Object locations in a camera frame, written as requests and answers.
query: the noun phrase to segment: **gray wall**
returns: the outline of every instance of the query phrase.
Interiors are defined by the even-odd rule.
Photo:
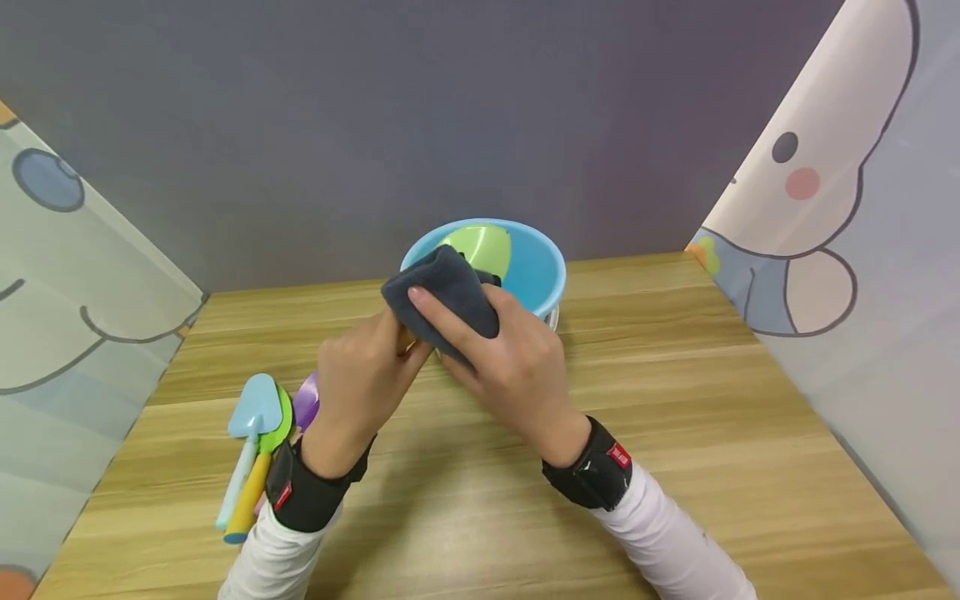
[[[839,0],[31,0],[0,98],[203,288],[396,269],[518,219],[681,249]]]

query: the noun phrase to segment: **hand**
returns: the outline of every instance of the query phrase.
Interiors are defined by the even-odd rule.
[[[426,290],[411,288],[408,294],[423,317],[476,369],[442,356],[450,374],[544,461],[557,468],[569,467],[587,445],[590,423],[570,402],[564,345],[509,292],[486,284],[483,289],[500,318],[500,333],[492,340]]]
[[[325,479],[346,475],[410,389],[432,347],[413,342],[384,308],[317,353],[320,409],[303,434],[307,468]]]

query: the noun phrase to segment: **red label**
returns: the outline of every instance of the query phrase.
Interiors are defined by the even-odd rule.
[[[287,498],[290,497],[290,492],[293,491],[293,486],[290,485],[290,482],[287,482],[285,488],[283,488],[283,493],[280,494],[280,497],[276,499],[276,504],[274,505],[274,510],[280,510],[280,507],[283,506],[283,503],[287,501]]]
[[[607,450],[607,456],[614,459],[616,463],[620,465],[620,468],[626,468],[630,464],[630,455],[627,454],[623,446],[617,442],[614,442],[613,447]]]

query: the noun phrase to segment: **yellow handle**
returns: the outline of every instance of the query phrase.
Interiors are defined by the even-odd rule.
[[[256,520],[253,511],[256,509],[256,503],[260,501],[260,496],[263,495],[263,488],[267,485],[268,470],[270,470],[270,454],[257,454],[250,476],[247,477],[247,483],[240,491],[236,508],[233,509],[233,515],[227,523],[227,532],[224,534],[226,543],[243,543],[247,540],[247,534]]]

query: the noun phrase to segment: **table surface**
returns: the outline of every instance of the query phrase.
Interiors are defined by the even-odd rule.
[[[240,389],[267,372],[294,392],[319,342],[380,306],[375,281],[214,295],[35,599],[215,597]],[[761,597],[953,597],[690,256],[570,264],[560,333],[577,405]],[[308,598],[656,597],[433,359],[345,508]]]

